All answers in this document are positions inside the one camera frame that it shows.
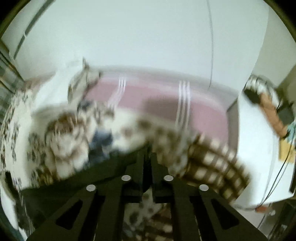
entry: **white stripe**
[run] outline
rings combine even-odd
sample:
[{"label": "white stripe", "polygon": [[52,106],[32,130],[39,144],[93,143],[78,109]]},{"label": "white stripe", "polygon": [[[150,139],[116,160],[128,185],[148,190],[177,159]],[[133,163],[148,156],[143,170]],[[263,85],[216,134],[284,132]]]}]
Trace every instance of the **white stripe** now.
[{"label": "white stripe", "polygon": [[178,122],[179,122],[180,109],[181,109],[181,101],[182,101],[181,81],[179,81],[179,100],[178,100],[178,109],[177,109],[175,126],[177,126],[178,125]]},{"label": "white stripe", "polygon": [[121,78],[118,80],[118,87],[116,92],[113,92],[111,97],[108,100],[108,106],[112,105],[112,103],[114,102],[114,98],[118,95],[120,89],[121,89]]},{"label": "white stripe", "polygon": [[190,82],[187,82],[186,92],[187,92],[187,115],[186,115],[185,129],[188,128],[189,119],[190,119],[190,102],[191,102]]},{"label": "white stripe", "polygon": [[183,122],[184,122],[184,117],[185,117],[185,109],[186,109],[186,99],[187,99],[187,93],[185,89],[185,82],[183,81],[183,86],[182,86],[182,91],[183,91],[183,106],[182,106],[182,115],[181,115],[181,121],[180,121],[180,126],[183,127]]},{"label": "white stripe", "polygon": [[124,95],[124,92],[125,92],[125,90],[126,90],[126,79],[121,80],[121,81],[122,81],[121,91],[120,91],[120,93],[119,93],[119,95],[118,95],[118,98],[117,98],[116,101],[114,102],[113,107],[118,106],[118,104],[119,104],[119,102],[121,101],[122,96]]}]

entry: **bedding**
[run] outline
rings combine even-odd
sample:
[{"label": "bedding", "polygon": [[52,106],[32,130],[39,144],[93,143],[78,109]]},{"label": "bedding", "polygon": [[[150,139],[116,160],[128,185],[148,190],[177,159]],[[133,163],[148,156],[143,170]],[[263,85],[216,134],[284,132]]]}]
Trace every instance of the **bedding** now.
[{"label": "bedding", "polygon": [[[34,113],[40,81],[16,92],[1,127],[0,169],[2,174],[10,172],[18,193],[26,188],[54,185],[96,163],[108,161],[114,153],[129,153],[147,142],[171,175],[191,185],[207,184],[229,202],[246,188],[249,173],[225,143],[227,135],[212,131],[207,136],[198,130],[202,129],[201,124],[195,129],[190,127],[194,120],[190,121],[185,113],[197,108],[194,100],[191,106],[188,102],[178,104],[177,99],[172,109],[167,105],[163,109],[153,108],[161,107],[162,100],[166,103],[166,99],[174,99],[168,94],[171,92],[154,88],[149,94],[144,83],[135,84],[129,92],[121,80],[121,88],[114,92],[114,84],[103,83],[100,77],[98,71],[92,72],[85,65],[69,84],[68,104],[43,106],[39,112],[34,109]],[[108,92],[108,85],[111,95],[114,93],[112,101],[103,93]],[[131,98],[132,93],[137,93],[138,98]],[[148,111],[139,105],[145,99],[154,101]],[[218,116],[219,106],[215,108],[213,116]],[[180,113],[178,121],[173,119],[173,111]],[[149,189],[140,204],[126,205],[123,239],[172,239],[169,204],[153,203],[151,194]],[[19,225],[30,235],[40,223],[26,213],[21,196],[19,202]]]}]

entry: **white desk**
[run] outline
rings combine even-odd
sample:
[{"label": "white desk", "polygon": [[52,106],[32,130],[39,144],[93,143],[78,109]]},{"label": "white desk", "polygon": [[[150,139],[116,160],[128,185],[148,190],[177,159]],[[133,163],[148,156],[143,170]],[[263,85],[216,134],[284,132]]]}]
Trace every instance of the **white desk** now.
[{"label": "white desk", "polygon": [[[240,94],[238,98],[238,113],[237,155],[250,171],[252,180],[236,200],[235,205],[253,207],[266,198],[283,162],[278,159],[278,136],[273,132],[260,108],[253,105],[243,94]],[[275,191],[265,203],[276,202],[293,196],[289,192],[293,171],[294,164],[289,163]]]}]

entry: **blanket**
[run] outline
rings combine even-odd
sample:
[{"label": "blanket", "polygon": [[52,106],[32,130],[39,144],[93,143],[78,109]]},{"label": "blanket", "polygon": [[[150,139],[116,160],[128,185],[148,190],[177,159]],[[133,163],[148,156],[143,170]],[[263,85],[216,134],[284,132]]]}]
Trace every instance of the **blanket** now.
[{"label": "blanket", "polygon": [[[83,71],[80,76],[88,76],[89,69]],[[54,185],[147,142],[171,175],[190,185],[207,184],[229,202],[248,185],[248,172],[226,144],[151,114],[85,100],[90,82],[75,79],[69,86],[69,106],[39,115],[31,115],[31,107],[40,83],[15,93],[1,127],[0,169],[11,174],[16,191]],[[36,222],[19,199],[19,225],[30,235]],[[172,239],[169,204],[153,203],[151,189],[141,203],[126,205],[123,224],[124,240],[147,238]]]}]

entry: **silver screw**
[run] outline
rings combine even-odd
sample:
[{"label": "silver screw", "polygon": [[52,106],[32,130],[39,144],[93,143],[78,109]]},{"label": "silver screw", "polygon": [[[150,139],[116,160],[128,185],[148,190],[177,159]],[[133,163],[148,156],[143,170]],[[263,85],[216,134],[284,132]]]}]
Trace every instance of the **silver screw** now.
[{"label": "silver screw", "polygon": [[164,179],[165,181],[167,181],[167,182],[170,182],[170,181],[174,180],[174,177],[171,176],[171,175],[166,175],[166,176],[164,176],[163,179]]},{"label": "silver screw", "polygon": [[125,182],[129,181],[130,179],[131,179],[131,176],[129,176],[129,175],[123,175],[123,176],[121,177],[121,180],[122,180],[122,181],[125,181]]},{"label": "silver screw", "polygon": [[96,189],[96,186],[93,185],[93,184],[88,185],[88,186],[86,187],[86,190],[89,191],[89,192],[92,192],[92,191],[94,191],[95,189]]},{"label": "silver screw", "polygon": [[209,186],[205,185],[205,184],[202,184],[202,185],[200,185],[200,190],[207,191],[207,190],[209,190]]}]

